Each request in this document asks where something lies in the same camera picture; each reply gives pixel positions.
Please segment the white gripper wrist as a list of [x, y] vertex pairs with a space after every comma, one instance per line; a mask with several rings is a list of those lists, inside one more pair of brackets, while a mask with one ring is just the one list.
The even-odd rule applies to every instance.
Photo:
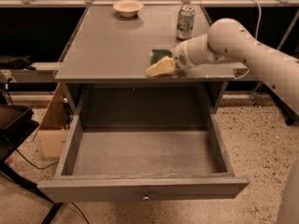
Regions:
[[195, 67], [189, 56], [189, 41], [183, 41], [173, 48], [171, 48], [172, 58], [165, 56], [157, 63], [151, 65], [146, 74], [149, 77], [157, 77], [159, 75], [165, 75], [172, 73], [176, 66], [178, 69], [191, 69]]

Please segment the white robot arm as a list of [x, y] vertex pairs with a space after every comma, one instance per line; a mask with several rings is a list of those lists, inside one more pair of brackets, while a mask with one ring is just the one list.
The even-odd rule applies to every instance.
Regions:
[[[175, 61], [183, 56], [189, 69], [217, 57], [241, 62], [291, 109], [299, 108], [298, 61], [260, 43], [238, 21], [216, 21], [206, 35], [181, 42], [171, 52]], [[271, 126], [272, 115], [268, 108], [224, 103], [217, 117], [229, 157], [250, 184], [234, 201], [181, 204], [174, 224], [299, 224], [299, 131]]]

